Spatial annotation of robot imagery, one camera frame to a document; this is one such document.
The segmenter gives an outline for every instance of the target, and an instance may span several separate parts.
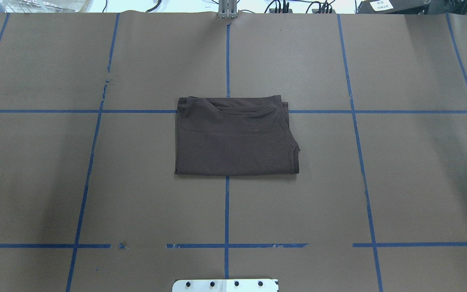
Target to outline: sticker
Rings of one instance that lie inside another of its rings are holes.
[[[394,9],[389,0],[379,0],[371,2],[372,9],[374,11],[387,11],[389,9]]]
[[[172,292],[278,292],[277,279],[178,280]]]

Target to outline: white label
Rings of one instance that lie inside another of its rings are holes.
[[[389,0],[379,0],[371,2],[372,9],[374,11],[387,11],[389,9],[394,9]]]

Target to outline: white metal bracket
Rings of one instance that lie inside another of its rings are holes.
[[[237,0],[218,0],[219,18],[237,18]]]
[[[172,292],[278,292],[277,279],[178,280]]]

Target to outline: folded shirt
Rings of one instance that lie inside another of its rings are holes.
[[[300,148],[280,95],[180,98],[176,139],[175,174],[298,174]]]

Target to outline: metal plate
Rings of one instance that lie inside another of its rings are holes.
[[[278,292],[277,279],[178,280],[172,292]]]

